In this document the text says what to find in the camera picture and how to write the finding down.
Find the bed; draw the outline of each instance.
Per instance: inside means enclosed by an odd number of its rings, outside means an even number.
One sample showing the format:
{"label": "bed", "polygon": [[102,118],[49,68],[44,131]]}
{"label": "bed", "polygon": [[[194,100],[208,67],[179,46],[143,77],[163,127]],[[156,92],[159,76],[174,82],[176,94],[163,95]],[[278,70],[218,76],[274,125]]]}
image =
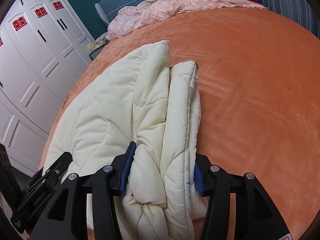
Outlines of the bed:
{"label": "bed", "polygon": [[[172,65],[190,58],[199,65],[202,121],[197,152],[230,173],[256,174],[293,239],[299,239],[320,209],[320,41],[266,9],[192,11],[112,40],[68,95],[41,166],[73,99],[118,59],[161,40],[170,41]],[[196,239],[202,223],[193,221]]]}

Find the pink lace blanket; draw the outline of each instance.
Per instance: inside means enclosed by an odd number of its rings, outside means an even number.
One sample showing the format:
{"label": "pink lace blanket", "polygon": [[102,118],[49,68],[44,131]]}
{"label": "pink lace blanket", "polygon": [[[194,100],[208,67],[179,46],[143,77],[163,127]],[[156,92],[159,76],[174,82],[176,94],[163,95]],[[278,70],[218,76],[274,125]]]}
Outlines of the pink lace blanket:
{"label": "pink lace blanket", "polygon": [[108,26],[110,40],[143,26],[164,21],[179,13],[222,7],[264,8],[248,0],[147,0],[138,6],[125,6]]}

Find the blue gripper pad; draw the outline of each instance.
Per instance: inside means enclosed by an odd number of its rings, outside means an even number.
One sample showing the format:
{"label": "blue gripper pad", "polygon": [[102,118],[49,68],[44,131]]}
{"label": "blue gripper pad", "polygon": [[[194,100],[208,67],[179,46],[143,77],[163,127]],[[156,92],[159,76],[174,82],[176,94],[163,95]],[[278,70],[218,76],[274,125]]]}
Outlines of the blue gripper pad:
{"label": "blue gripper pad", "polygon": [[129,148],[127,149],[127,152],[126,152],[126,155],[128,154],[127,159],[125,161],[125,164],[124,164],[123,169],[120,174],[119,192],[121,195],[125,192],[125,190],[127,188],[127,182],[128,182],[130,169],[131,169],[131,164],[133,162],[134,153],[137,148],[137,145],[135,142],[133,142],[132,144],[130,143],[130,145],[129,145]]}
{"label": "blue gripper pad", "polygon": [[200,196],[202,196],[204,193],[203,176],[202,176],[201,170],[199,168],[199,165],[197,163],[195,165],[195,173],[194,173],[193,180],[195,183],[196,191],[198,192],[198,194]]}

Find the metal screw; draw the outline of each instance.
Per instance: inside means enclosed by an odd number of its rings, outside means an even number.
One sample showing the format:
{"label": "metal screw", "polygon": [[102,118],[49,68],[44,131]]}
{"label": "metal screw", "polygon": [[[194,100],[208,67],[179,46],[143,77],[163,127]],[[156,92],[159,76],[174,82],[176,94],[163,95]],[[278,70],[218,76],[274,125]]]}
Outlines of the metal screw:
{"label": "metal screw", "polygon": [[212,165],[212,166],[210,167],[210,170],[212,170],[213,172],[217,172],[217,171],[220,170],[220,168],[219,168],[217,165]]}
{"label": "metal screw", "polygon": [[254,179],[254,175],[253,175],[251,172],[248,172],[245,176],[246,176],[248,179]]}
{"label": "metal screw", "polygon": [[71,174],[68,176],[68,179],[74,180],[76,177],[77,177],[77,174],[71,173]]}
{"label": "metal screw", "polygon": [[109,171],[112,171],[112,166],[111,165],[106,165],[106,166],[104,166],[103,167],[103,171],[105,171],[105,172],[109,172]]}

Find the wardrobe handle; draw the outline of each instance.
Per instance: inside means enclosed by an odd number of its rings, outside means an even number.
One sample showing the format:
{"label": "wardrobe handle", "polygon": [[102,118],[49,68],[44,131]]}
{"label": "wardrobe handle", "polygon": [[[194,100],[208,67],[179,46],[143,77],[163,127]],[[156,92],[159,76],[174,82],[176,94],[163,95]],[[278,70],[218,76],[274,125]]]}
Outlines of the wardrobe handle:
{"label": "wardrobe handle", "polygon": [[59,20],[57,20],[57,22],[60,24],[62,30],[64,30],[64,27],[63,27],[62,24],[59,22]]}
{"label": "wardrobe handle", "polygon": [[44,38],[44,36],[42,36],[42,33],[38,30],[38,33],[40,34],[41,38],[44,40],[44,42],[47,42]]}
{"label": "wardrobe handle", "polygon": [[62,21],[61,18],[60,18],[60,21],[62,22],[62,24],[64,25],[64,27],[67,29],[68,27],[64,24],[64,22]]}

